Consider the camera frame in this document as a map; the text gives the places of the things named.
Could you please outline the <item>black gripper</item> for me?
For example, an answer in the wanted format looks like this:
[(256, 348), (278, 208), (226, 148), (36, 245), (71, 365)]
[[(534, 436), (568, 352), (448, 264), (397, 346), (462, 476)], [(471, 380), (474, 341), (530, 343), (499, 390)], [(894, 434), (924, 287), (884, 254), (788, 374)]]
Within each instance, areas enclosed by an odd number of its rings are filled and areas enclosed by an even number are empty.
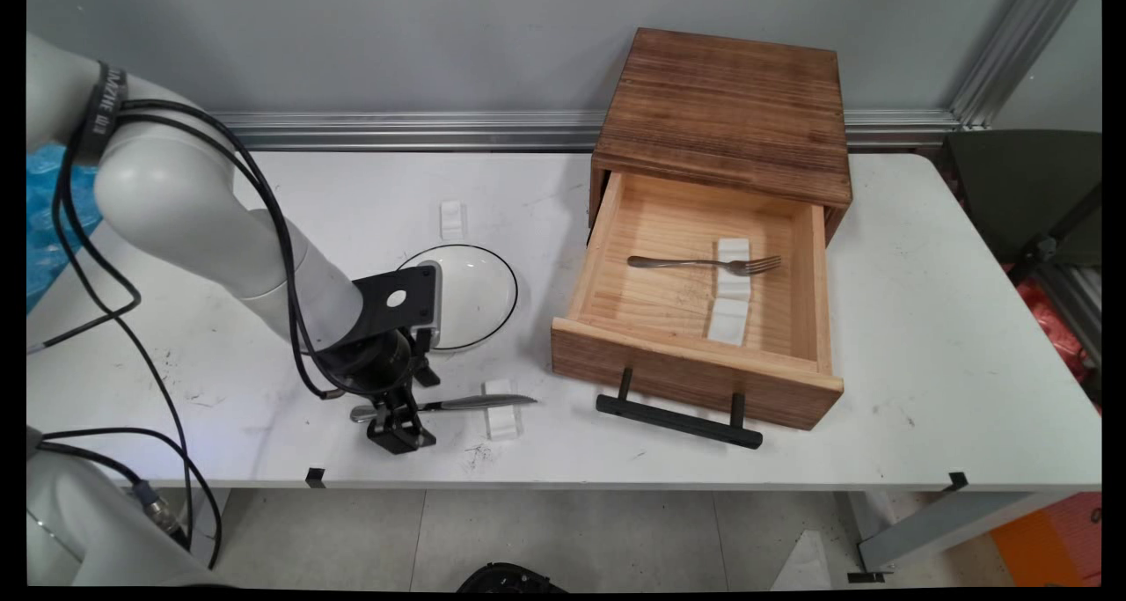
[[(400, 328), (318, 352), (323, 376), (340, 389), (363, 397), (383, 396), (373, 403), (369, 440), (387, 452), (405, 454), (437, 441), (423, 427), (420, 406), (411, 389), (414, 382), (422, 387), (440, 384), (428, 361), (431, 346), (439, 335), (434, 328), (417, 331)], [(386, 395), (394, 391), (397, 396)]]

